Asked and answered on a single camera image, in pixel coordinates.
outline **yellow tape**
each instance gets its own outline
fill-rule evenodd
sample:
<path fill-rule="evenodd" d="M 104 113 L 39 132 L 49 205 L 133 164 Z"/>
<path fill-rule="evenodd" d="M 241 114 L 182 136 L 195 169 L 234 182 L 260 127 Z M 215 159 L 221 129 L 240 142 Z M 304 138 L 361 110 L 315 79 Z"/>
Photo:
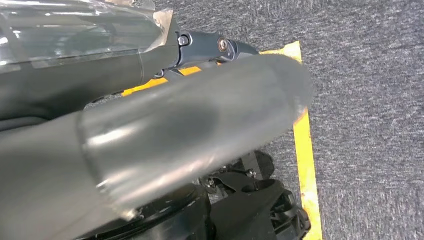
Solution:
<path fill-rule="evenodd" d="M 183 75 L 189 75 L 189 74 L 193 74 L 196 72 L 199 72 L 201 69 L 198 68 L 197 66 L 193 66 L 193 67 L 188 67 L 188 68 L 183 68 L 180 69 L 179 71 L 183 74 Z M 150 81 L 148 81 L 147 83 L 140 85 L 140 86 L 136 86 L 130 89 L 127 89 L 125 91 L 123 91 L 122 96 L 128 96 L 136 91 L 140 91 L 143 89 L 148 89 L 151 87 L 154 87 L 156 85 L 160 85 L 160 84 L 164 84 L 167 83 L 168 80 L 166 80 L 164 77 L 158 78 L 158 79 L 151 79 Z"/>
<path fill-rule="evenodd" d="M 302 62 L 299 41 L 287 44 L 282 49 L 264 51 L 261 52 L 261 54 L 283 54 L 299 61 L 300 63 Z M 189 75 L 198 71 L 200 71 L 200 68 L 198 67 L 189 67 L 180 70 L 180 72 L 184 75 Z M 165 78 L 152 79 L 144 85 L 125 90 L 122 95 L 127 96 L 135 91 L 147 89 L 166 82 L 167 80 Z M 297 168 L 299 172 L 300 197 L 302 207 L 307 212 L 311 223 L 311 229 L 303 239 L 322 240 L 323 233 L 321 229 L 321 216 L 318 203 L 317 183 L 315 179 L 315 164 L 308 109 L 305 109 L 303 115 L 294 123 L 293 133 L 296 148 Z"/>

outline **hex bolt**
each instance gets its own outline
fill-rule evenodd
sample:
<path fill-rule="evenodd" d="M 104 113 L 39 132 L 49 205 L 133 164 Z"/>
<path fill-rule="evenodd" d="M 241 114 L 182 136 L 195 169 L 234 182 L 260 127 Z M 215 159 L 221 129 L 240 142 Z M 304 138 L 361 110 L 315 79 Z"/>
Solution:
<path fill-rule="evenodd" d="M 228 41 L 223 36 L 218 38 L 218 49 L 223 53 L 228 50 Z"/>
<path fill-rule="evenodd" d="M 246 171 L 246 176 L 249 178 L 256 178 L 256 172 L 253 169 L 249 169 Z"/>
<path fill-rule="evenodd" d="M 186 35 L 181 35 L 178 37 L 178 45 L 185 46 L 185 45 L 188 45 L 189 43 L 190 43 L 189 37 L 187 37 Z"/>

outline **black metal bracket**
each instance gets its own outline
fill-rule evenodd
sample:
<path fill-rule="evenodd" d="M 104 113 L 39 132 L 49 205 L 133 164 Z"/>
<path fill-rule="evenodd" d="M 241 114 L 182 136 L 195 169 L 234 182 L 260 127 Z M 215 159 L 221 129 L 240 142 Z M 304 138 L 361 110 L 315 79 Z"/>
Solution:
<path fill-rule="evenodd" d="M 216 240 L 298 240 L 311 228 L 308 215 L 281 182 L 235 172 L 211 178 L 229 193 L 212 204 Z"/>
<path fill-rule="evenodd" d="M 202 66 L 209 61 L 224 63 L 258 54 L 254 47 L 216 33 L 182 31 L 177 32 L 177 39 L 179 59 L 171 68 Z"/>

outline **black plastic part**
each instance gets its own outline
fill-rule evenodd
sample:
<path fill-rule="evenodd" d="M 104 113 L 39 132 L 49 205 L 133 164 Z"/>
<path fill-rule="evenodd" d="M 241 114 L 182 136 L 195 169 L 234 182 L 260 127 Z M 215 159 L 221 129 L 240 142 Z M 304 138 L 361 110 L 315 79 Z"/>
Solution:
<path fill-rule="evenodd" d="M 212 205 L 216 240 L 297 240 L 310 229 L 308 216 L 279 181 L 233 172 L 213 178 L 234 191 Z"/>
<path fill-rule="evenodd" d="M 189 184 L 140 209 L 131 222 L 116 220 L 78 240 L 209 240 L 215 234 L 205 190 Z"/>
<path fill-rule="evenodd" d="M 212 206 L 204 188 L 189 184 L 144 206 L 144 217 L 111 222 L 78 240 L 299 240 L 311 227 L 277 180 L 235 172 L 213 180 L 228 196 Z"/>

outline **plastic wrap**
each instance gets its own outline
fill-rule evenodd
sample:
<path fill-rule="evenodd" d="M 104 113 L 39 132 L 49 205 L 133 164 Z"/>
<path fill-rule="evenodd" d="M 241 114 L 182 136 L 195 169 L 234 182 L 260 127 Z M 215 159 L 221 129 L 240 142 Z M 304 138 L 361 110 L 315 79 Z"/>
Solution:
<path fill-rule="evenodd" d="M 97 0 L 0 0 L 0 72 L 152 50 L 165 44 L 172 14 Z"/>

